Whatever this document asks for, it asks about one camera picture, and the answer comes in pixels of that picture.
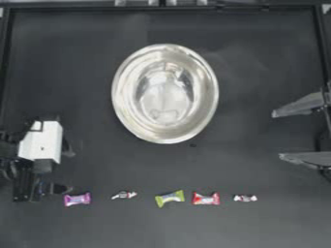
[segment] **purple candy wrapper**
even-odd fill
[[[91,203],[91,193],[80,196],[64,195],[64,206],[72,206],[76,204],[90,204]]]

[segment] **candy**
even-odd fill
[[[235,195],[233,200],[235,202],[255,202],[258,197],[255,195]]]
[[[184,202],[186,201],[184,191],[179,190],[172,194],[156,196],[155,200],[159,207],[163,207],[164,203],[167,202]]]
[[[219,205],[221,194],[215,192],[211,197],[202,196],[197,192],[192,193],[191,203],[194,205]]]
[[[138,195],[138,192],[122,191],[118,195],[112,196],[111,199],[131,199]]]
[[[76,204],[90,204],[91,203],[91,193],[80,196],[64,195],[64,206],[72,206]]]

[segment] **metal bowl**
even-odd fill
[[[120,65],[111,94],[116,115],[140,139],[178,143],[207,126],[219,103],[219,84],[197,52],[154,45]]]

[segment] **candy wrapper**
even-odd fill
[[[197,192],[192,193],[191,203],[194,205],[219,205],[221,194],[215,192],[211,197],[202,196]]]
[[[167,202],[184,202],[186,201],[184,191],[179,190],[172,194],[156,196],[155,200],[159,207],[163,207],[164,203]]]
[[[64,206],[72,206],[76,204],[90,204],[91,203],[91,193],[80,196],[64,195]]]
[[[235,195],[233,200],[235,202],[255,202],[258,197],[255,195]]]
[[[131,199],[138,195],[138,192],[122,191],[118,195],[112,196],[111,199]]]

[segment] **black table surface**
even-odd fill
[[[190,141],[139,140],[119,122],[111,81],[139,48],[172,43],[210,62],[221,104]],[[42,247],[323,247],[330,243],[331,185],[278,153],[311,151],[323,116],[271,119],[271,111],[323,83],[311,14],[19,13],[7,76],[6,124],[58,114],[76,157],[54,178],[90,191],[92,204],[62,197],[11,202],[0,188],[0,246]],[[120,190],[130,201],[111,201]],[[186,191],[163,209],[154,196]],[[222,194],[221,206],[192,206],[192,191]],[[241,203],[233,194],[258,202]]]

